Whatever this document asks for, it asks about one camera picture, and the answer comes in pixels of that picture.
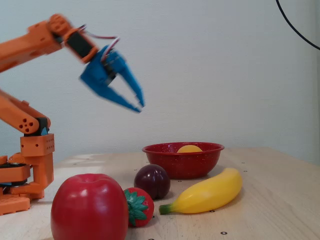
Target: black cable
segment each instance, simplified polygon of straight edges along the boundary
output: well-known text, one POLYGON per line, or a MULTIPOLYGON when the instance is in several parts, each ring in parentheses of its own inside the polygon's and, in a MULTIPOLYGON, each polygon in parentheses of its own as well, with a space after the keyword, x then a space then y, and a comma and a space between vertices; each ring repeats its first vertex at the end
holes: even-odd
POLYGON ((298 34, 303 40, 305 40, 308 44, 310 44, 311 46, 315 47, 316 49, 320 50, 320 47, 318 47, 317 45, 313 44, 312 42, 310 42, 308 39, 306 39, 300 32, 298 32, 298 30, 291 24, 291 22, 289 21, 289 19, 287 18, 287 16, 285 15, 285 12, 283 11, 279 0, 275 0, 276 4, 278 5, 280 12, 282 13, 282 16, 284 17, 284 19, 286 20, 286 22, 289 24, 289 26, 293 29, 293 31, 295 31, 296 34, 298 34))

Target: robotic arm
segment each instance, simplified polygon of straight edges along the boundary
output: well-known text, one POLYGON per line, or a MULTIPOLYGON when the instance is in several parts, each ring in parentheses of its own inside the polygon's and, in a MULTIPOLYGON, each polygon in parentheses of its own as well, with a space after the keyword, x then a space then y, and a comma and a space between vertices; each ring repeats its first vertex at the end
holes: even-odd
POLYGON ((142 89, 124 58, 113 48, 103 56, 108 46, 99 51, 83 29, 74 28, 60 14, 54 14, 48 21, 30 26, 24 36, 0 43, 0 73, 34 58, 56 52, 63 46, 70 49, 84 64, 89 63, 81 79, 96 94, 135 112, 141 111, 109 87, 116 74, 122 75, 135 92, 140 106, 144 107, 142 89))
MULTIPOLYGON (((144 107, 142 89, 124 58, 113 49, 114 44, 101 50, 88 38, 83 27, 74 28, 65 17, 53 15, 28 28, 21 37, 0 43, 0 73, 42 55, 67 47, 86 68, 80 79, 98 96, 127 109, 140 112, 109 84, 117 74, 135 92, 144 107)), ((54 134, 49 134, 50 119, 0 90, 0 119, 24 134, 20 152, 11 157, 0 156, 0 216, 30 208, 30 200, 44 196, 44 189, 54 180, 54 134), (33 182, 27 183, 33 168, 33 182)))

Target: red wire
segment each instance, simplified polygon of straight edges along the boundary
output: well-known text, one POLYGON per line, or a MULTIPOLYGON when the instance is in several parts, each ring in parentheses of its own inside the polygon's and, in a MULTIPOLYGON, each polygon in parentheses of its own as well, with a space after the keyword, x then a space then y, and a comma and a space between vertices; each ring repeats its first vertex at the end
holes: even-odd
POLYGON ((108 48, 105 50, 105 52, 102 54, 102 61, 105 61, 107 58, 107 55, 109 54, 109 52, 111 51, 111 49, 117 44, 117 42, 119 42, 120 38, 117 36, 99 36, 99 35, 95 35, 93 33, 90 33, 86 30, 86 25, 82 25, 80 26, 78 29, 82 32, 84 32, 85 34, 88 34, 89 36, 96 38, 96 39, 114 39, 113 42, 111 43, 111 45, 108 46, 108 48))
POLYGON ((89 36, 91 36, 91 37, 93 37, 93 38, 96 38, 96 39, 116 39, 117 38, 117 36, 100 36, 100 35, 95 35, 95 34, 93 34, 93 33, 91 33, 91 32, 88 32, 87 30, 86 30, 86 25, 84 24, 84 25, 82 25, 81 27, 79 27, 79 30, 80 31, 83 31, 84 33, 86 33, 86 34, 88 34, 89 36))

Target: strawberry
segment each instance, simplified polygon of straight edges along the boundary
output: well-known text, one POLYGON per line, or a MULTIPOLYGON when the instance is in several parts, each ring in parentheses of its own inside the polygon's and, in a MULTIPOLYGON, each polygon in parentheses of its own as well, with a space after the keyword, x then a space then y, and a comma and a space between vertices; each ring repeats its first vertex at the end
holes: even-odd
POLYGON ((150 195, 137 187, 124 190, 129 209, 129 226, 142 227, 148 224, 154 214, 154 201, 150 195))

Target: yellow ball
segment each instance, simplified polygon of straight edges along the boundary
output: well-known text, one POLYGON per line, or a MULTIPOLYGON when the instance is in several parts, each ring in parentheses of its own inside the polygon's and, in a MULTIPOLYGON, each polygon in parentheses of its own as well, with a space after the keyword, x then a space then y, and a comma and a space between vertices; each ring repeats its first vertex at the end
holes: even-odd
POLYGON ((177 153, 197 153, 202 152, 201 148, 195 145, 185 145, 181 147, 177 153))

